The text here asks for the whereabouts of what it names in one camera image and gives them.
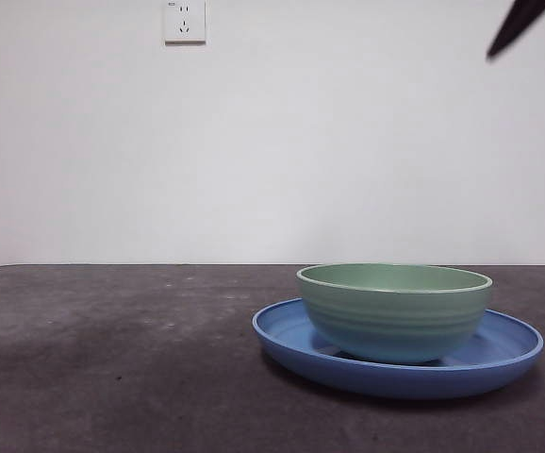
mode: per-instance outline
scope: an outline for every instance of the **tabletop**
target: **tabletop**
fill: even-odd
[[[545,452],[545,348],[501,390],[349,394],[269,359],[256,311],[297,265],[0,267],[0,452]],[[459,266],[545,340],[545,266]]]

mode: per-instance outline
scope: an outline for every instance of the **dark object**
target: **dark object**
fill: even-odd
[[[545,0],[516,0],[487,51],[494,59],[545,12]]]

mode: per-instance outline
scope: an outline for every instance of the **plate rim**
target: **plate rim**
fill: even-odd
[[[279,341],[278,339],[276,339],[272,335],[265,332],[264,329],[262,329],[262,327],[260,327],[258,325],[258,323],[257,323],[258,319],[265,312],[274,310],[274,309],[276,309],[276,308],[278,308],[280,306],[283,306],[283,305],[299,303],[299,302],[302,302],[302,300],[303,300],[302,297],[296,297],[296,298],[293,298],[293,299],[283,300],[281,302],[276,302],[274,304],[271,304],[269,306],[266,306],[266,307],[258,310],[256,312],[256,314],[254,314],[254,316],[252,317],[252,327],[254,328],[254,330],[256,331],[256,333],[259,336],[267,339],[268,341],[270,341],[270,342],[272,342],[274,344],[278,344],[280,346],[285,347],[286,349],[290,349],[291,351],[296,351],[296,352],[298,352],[300,354],[305,354],[305,355],[308,355],[308,356],[311,356],[311,357],[314,357],[314,358],[317,358],[317,359],[320,359],[320,360],[336,361],[336,362],[339,362],[339,363],[348,363],[348,364],[352,364],[352,365],[359,365],[359,366],[365,366],[365,367],[371,367],[371,368],[387,368],[387,369],[392,369],[392,370],[405,370],[405,371],[415,371],[415,372],[417,372],[417,371],[432,371],[432,372],[440,373],[440,372],[470,371],[470,370],[484,370],[484,369],[490,369],[490,368],[500,368],[500,367],[512,365],[514,363],[518,363],[518,362],[521,362],[521,361],[527,361],[528,359],[531,359],[531,358],[537,356],[542,351],[543,345],[544,345],[543,337],[541,336],[540,332],[538,332],[538,330],[536,330],[530,324],[525,323],[524,321],[521,321],[520,319],[518,319],[518,318],[516,318],[514,316],[510,316],[508,314],[501,313],[499,311],[495,311],[495,310],[491,310],[491,309],[486,309],[485,311],[487,311],[487,312],[489,312],[489,313],[491,313],[493,315],[502,317],[502,318],[506,319],[507,321],[518,324],[521,327],[525,327],[526,329],[531,331],[537,338],[537,344],[535,345],[535,347],[533,347],[527,353],[522,354],[521,356],[517,356],[517,357],[515,357],[513,359],[505,359],[505,360],[502,360],[502,361],[492,361],[492,362],[489,362],[489,363],[478,363],[478,364],[473,364],[473,365],[449,365],[449,366],[401,365],[401,364],[394,364],[394,363],[382,363],[382,362],[378,362],[378,361],[358,361],[358,360],[355,360],[355,359],[345,359],[343,357],[328,356],[328,355],[325,355],[325,354],[322,354],[322,353],[316,352],[316,351],[306,351],[306,350],[303,350],[303,349],[298,349],[298,348],[293,347],[293,346],[291,346],[289,344],[286,344],[285,342]]]

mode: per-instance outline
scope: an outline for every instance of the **white wall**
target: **white wall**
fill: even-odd
[[[0,0],[0,264],[545,263],[545,17],[510,0]]]

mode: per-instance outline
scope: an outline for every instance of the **bowl rim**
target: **bowl rim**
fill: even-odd
[[[314,278],[306,277],[304,275],[304,272],[309,271],[311,269],[317,269],[321,267],[335,267],[335,266],[346,266],[346,265],[365,265],[365,266],[372,266],[372,265],[381,265],[381,266],[396,266],[396,267],[428,267],[428,268],[434,268],[434,269],[446,269],[449,271],[455,271],[463,274],[470,274],[477,277],[481,277],[485,280],[485,283],[482,285],[477,286],[468,286],[463,288],[452,288],[452,289],[437,289],[437,290],[391,290],[391,289],[385,289],[385,288],[368,288],[368,287],[362,287],[362,286],[353,286],[353,285],[342,285],[338,283],[330,283],[328,281],[321,281]],[[483,290],[485,288],[488,288],[492,285],[492,279],[490,277],[487,277],[483,274],[479,274],[477,272],[473,271],[466,271],[464,269],[457,269],[454,267],[449,266],[434,266],[434,265],[428,265],[428,264],[400,264],[400,263],[389,263],[389,262],[344,262],[344,263],[336,263],[336,264],[316,264],[313,266],[307,266],[303,269],[300,269],[296,273],[296,277],[302,281],[306,281],[308,283],[312,283],[315,285],[321,285],[321,286],[327,286],[330,288],[339,288],[342,290],[354,290],[354,291],[363,291],[363,292],[370,292],[370,293],[397,293],[397,294],[450,294],[450,293],[465,293],[470,291],[479,291]]]

